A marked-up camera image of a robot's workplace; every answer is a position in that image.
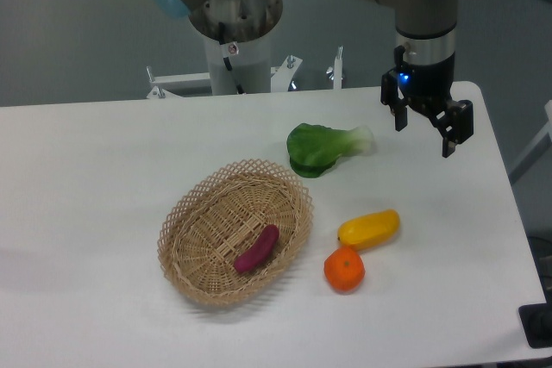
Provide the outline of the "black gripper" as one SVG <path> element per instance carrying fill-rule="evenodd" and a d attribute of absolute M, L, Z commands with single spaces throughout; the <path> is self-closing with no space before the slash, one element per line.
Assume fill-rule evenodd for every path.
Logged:
<path fill-rule="evenodd" d="M 419 114 L 428 115 L 442 137 L 442 156 L 449 157 L 458 145 L 474 134 L 473 103 L 455 101 L 450 94 L 455 53 L 431 65 L 407 62 L 404 46 L 395 47 L 393 53 L 395 71 L 390 70 L 381 77 L 380 102 L 389 107 L 395 130 L 401 131 L 408 125 L 407 106 Z"/>

